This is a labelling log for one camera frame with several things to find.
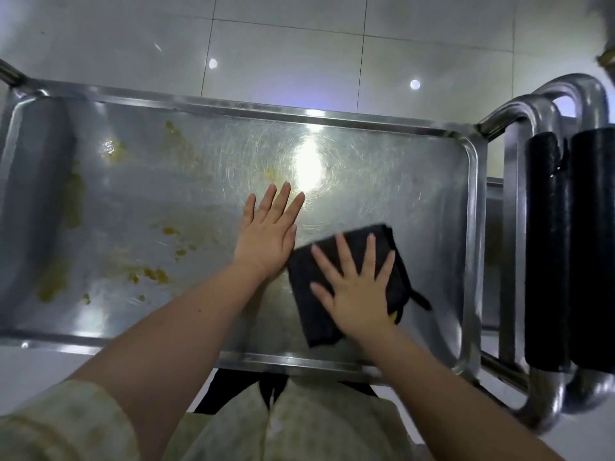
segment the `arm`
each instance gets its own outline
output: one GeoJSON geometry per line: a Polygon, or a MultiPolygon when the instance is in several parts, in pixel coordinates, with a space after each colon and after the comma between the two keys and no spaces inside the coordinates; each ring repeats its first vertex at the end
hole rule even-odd
{"type": "Polygon", "coordinates": [[[285,210],[290,185],[273,202],[275,192],[270,185],[256,212],[256,196],[248,197],[232,265],[138,322],[69,377],[93,382],[116,400],[135,429],[142,459],[162,457],[235,318],[295,246],[303,193],[285,210]]]}
{"type": "Polygon", "coordinates": [[[368,238],[360,275],[344,237],[338,235],[337,242],[343,276],[318,247],[312,248],[334,296],[315,283],[312,292],[342,332],[359,343],[395,388],[437,460],[562,461],[510,414],[390,322],[385,289],[395,252],[374,279],[374,236],[368,238]]]}

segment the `person's left hand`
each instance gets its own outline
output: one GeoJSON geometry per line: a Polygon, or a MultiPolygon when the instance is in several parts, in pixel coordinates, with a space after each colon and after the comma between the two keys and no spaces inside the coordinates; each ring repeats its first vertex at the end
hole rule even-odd
{"type": "Polygon", "coordinates": [[[235,262],[256,268],[263,281],[277,275],[293,251],[297,232],[294,223],[305,200],[305,194],[300,192],[285,210],[290,183],[282,185],[274,201],[276,191],[270,184],[256,211],[256,195],[248,196],[235,247],[235,262]]]}

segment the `black pants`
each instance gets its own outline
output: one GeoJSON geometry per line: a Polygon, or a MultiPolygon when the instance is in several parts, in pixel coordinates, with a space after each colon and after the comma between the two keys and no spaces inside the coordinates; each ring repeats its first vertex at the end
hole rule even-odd
{"type": "MultiPolygon", "coordinates": [[[[263,401],[269,408],[271,395],[273,395],[273,401],[276,401],[286,386],[287,380],[288,376],[284,374],[218,369],[207,393],[194,411],[199,414],[216,414],[222,406],[256,382],[258,382],[258,387],[261,390],[263,401]]],[[[368,384],[342,383],[364,395],[376,396],[374,390],[368,384]]]]}

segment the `stainless steel cart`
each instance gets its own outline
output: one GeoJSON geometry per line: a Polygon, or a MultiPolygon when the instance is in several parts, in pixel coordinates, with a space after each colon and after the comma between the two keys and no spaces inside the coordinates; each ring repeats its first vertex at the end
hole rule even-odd
{"type": "MultiPolygon", "coordinates": [[[[408,304],[399,326],[463,378],[478,383],[482,364],[526,392],[518,415],[535,430],[565,409],[568,364],[528,376],[520,347],[523,150],[548,134],[561,152],[568,134],[606,125],[593,78],[560,78],[470,125],[35,80],[6,63],[0,77],[11,86],[0,122],[0,344],[96,353],[230,262],[246,195],[288,180],[306,193],[298,245],[387,222],[433,305],[408,304]],[[576,100],[579,120],[561,118],[559,94],[576,100]],[[487,143],[503,132],[495,358],[481,356],[481,308],[487,143]]],[[[308,348],[285,274],[245,309],[217,366],[381,381],[350,341],[308,348]]]]}

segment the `forearm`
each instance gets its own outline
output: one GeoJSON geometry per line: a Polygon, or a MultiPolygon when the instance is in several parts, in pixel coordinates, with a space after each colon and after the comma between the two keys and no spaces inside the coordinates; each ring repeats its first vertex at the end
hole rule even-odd
{"type": "Polygon", "coordinates": [[[252,267],[232,264],[137,323],[69,378],[103,387],[132,422],[142,458],[160,458],[262,281],[252,267]]]}
{"type": "Polygon", "coordinates": [[[438,461],[562,459],[391,325],[361,346],[404,402],[438,461]]]}

